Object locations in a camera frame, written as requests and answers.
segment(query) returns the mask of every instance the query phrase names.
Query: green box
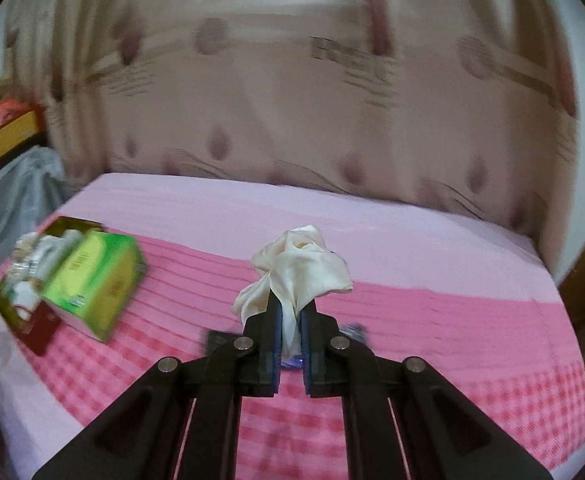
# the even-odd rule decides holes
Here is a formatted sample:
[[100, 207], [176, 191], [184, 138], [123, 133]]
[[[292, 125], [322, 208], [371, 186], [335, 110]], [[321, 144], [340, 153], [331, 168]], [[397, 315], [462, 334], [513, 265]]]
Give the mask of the green box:
[[43, 297], [65, 323], [105, 342], [145, 269], [134, 237], [90, 231]]

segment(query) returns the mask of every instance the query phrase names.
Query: beige curtain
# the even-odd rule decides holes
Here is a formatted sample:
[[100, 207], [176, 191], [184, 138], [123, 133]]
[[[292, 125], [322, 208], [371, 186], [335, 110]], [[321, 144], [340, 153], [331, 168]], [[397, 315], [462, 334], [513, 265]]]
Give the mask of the beige curtain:
[[576, 102], [546, 0], [12, 0], [8, 56], [69, 178], [233, 178], [405, 201], [557, 262]]

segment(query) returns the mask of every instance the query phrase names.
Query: checkered tablecloth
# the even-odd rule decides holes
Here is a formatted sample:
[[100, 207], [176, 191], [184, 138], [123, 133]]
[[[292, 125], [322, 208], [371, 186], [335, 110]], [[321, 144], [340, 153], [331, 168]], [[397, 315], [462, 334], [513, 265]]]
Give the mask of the checkered tablecloth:
[[[206, 329], [240, 332], [229, 306], [257, 278], [242, 260], [138, 241], [148, 272], [108, 344], [62, 326], [44, 357], [21, 347], [83, 425], [159, 358], [202, 355]], [[560, 303], [355, 282], [317, 306], [340, 324], [364, 324], [377, 355], [424, 357], [549, 470], [585, 443], [585, 371]], [[347, 478], [341, 403], [306, 397], [296, 371], [282, 373], [274, 399], [242, 405], [236, 478], [266, 476]]]

